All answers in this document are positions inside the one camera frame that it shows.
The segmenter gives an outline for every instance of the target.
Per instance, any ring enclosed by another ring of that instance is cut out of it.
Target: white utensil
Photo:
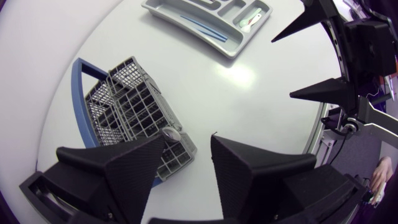
[[[250,32],[251,31],[251,26],[253,26],[256,22],[258,22],[261,18],[261,14],[257,14],[254,16],[253,20],[246,26],[241,28],[241,31],[243,32]]]
[[[258,9],[257,9],[256,11],[254,11],[254,13],[251,14],[247,19],[242,19],[241,22],[239,22],[239,26],[240,26],[240,27],[244,27],[244,26],[248,25],[248,24],[249,24],[249,21],[250,21],[251,19],[253,19],[254,16],[256,16],[257,14],[259,14],[260,12],[261,12],[261,8],[258,8]]]

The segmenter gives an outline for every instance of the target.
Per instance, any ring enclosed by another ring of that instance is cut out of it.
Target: gray plastic tray
[[[150,13],[170,21],[191,32],[211,46],[219,50],[228,58],[235,58],[253,35],[265,23],[272,12],[272,8],[261,0],[146,0],[141,5]],[[261,8],[261,18],[246,33],[241,31],[239,22],[246,19],[256,9]],[[226,42],[203,34],[198,29],[205,30],[181,16],[194,19],[217,30],[228,37]]]

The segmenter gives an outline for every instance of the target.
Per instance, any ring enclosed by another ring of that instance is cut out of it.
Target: blue handle
[[[105,80],[108,74],[81,58],[76,59],[72,66],[72,103],[80,135],[87,148],[97,147],[100,146],[100,144],[98,143],[90,118],[88,117],[88,110],[83,95],[83,85],[81,84],[82,72],[99,80]]]

